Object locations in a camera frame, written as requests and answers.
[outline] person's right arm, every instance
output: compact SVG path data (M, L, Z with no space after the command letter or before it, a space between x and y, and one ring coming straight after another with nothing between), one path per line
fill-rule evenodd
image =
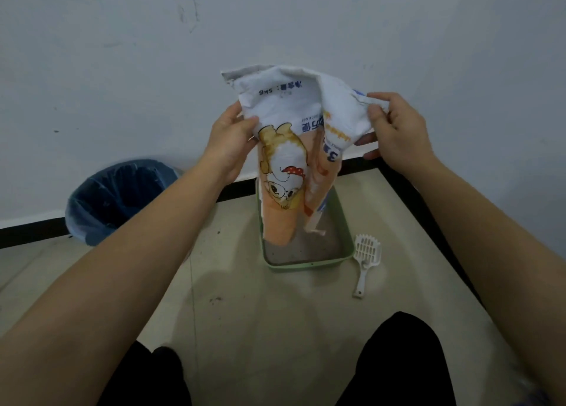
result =
M395 93L368 113L388 165L421 193L486 310L557 404L566 404L566 265L432 152L424 118Z

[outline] black baseboard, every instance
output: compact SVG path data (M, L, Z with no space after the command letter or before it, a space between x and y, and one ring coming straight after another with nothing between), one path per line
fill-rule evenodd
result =
M342 162L342 169L338 175L354 174L356 172L368 171L369 169L376 168L381 171L395 193L397 193L400 197L401 201L407 206L408 210L421 224L422 228L429 235L440 252L442 252L446 260L449 261L462 281L470 288L472 293L479 300L479 296L471 284L470 279L452 252L446 238L440 230L440 227L426 206L425 201L403 175L398 174L387 166L385 161L381 158L375 160L365 160L363 158L344 160ZM255 179L238 181L224 187L218 196L217 202L228 201L230 199L236 199L252 194L255 194ZM43 239L68 234L69 232L65 225L65 218L63 217L8 227L0 230L0 248L27 244L28 242L41 241Z

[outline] forearm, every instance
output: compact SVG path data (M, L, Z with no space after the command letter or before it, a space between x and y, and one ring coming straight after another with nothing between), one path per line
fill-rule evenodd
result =
M0 386L11 404L26 393L42 404L97 401L222 187L214 168L199 163L53 283L0 341ZM88 387L66 385L80 374Z
M563 400L563 260L439 162L410 180L494 322L555 399Z

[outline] cartoon cat's eye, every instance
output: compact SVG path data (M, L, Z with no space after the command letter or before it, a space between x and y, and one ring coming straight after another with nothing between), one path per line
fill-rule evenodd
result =
M285 188L275 182L269 182L269 189L276 198L282 198L285 195Z
M287 200L290 201L291 199L293 199L298 192L299 192L298 188L289 190L289 192L287 193Z

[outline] person's left hand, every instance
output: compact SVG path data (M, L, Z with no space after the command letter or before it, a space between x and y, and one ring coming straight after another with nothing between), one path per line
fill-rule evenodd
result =
M213 164L223 176L225 184L234 182L246 157L258 143L253 129L258 124L258 117L238 117L242 112L240 102L230 105L212 125L203 161Z

